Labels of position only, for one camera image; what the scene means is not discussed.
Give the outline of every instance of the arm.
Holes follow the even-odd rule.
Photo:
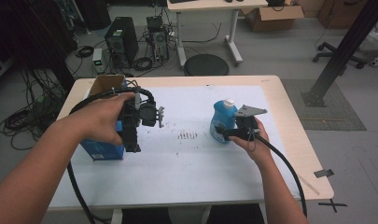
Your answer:
[[[115,125],[124,93],[57,120],[0,183],[0,223],[40,223],[77,145],[84,138],[121,145]]]
[[[264,125],[257,119],[260,135],[269,141]],[[269,223],[308,223],[298,203],[288,189],[279,172],[271,151],[259,140],[247,144],[246,140],[231,137],[234,143],[246,150],[249,157],[259,167],[263,182],[265,207]]]

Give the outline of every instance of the forearm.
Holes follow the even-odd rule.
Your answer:
[[[260,168],[269,223],[308,223],[274,161]]]
[[[49,127],[0,183],[0,223],[41,221],[80,140],[79,127],[73,124],[61,120]]]

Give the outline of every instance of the blue box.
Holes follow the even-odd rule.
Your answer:
[[[124,75],[100,75],[93,82],[89,96],[103,91],[110,91],[113,88],[119,89],[126,82]],[[116,123],[116,132],[122,132],[122,122]],[[96,142],[90,139],[84,139],[80,143],[90,154],[94,161],[112,161],[122,160],[124,146],[114,146],[113,144]]]
[[[121,120],[118,120],[116,123],[116,131],[122,131]],[[94,161],[122,160],[123,158],[124,145],[114,146],[110,143],[96,142],[90,139],[84,139],[80,144]]]

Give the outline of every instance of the spray bottle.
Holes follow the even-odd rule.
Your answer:
[[[217,133],[215,126],[225,129],[233,129],[235,126],[234,113],[237,111],[237,107],[234,105],[232,99],[226,99],[224,101],[218,101],[214,104],[215,115],[212,117],[210,125],[210,133],[218,142],[228,143],[230,140],[224,140],[222,134]]]

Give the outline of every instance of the round stool seat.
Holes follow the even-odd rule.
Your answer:
[[[185,63],[185,76],[226,76],[230,72],[229,65],[221,58],[212,54],[198,54]]]

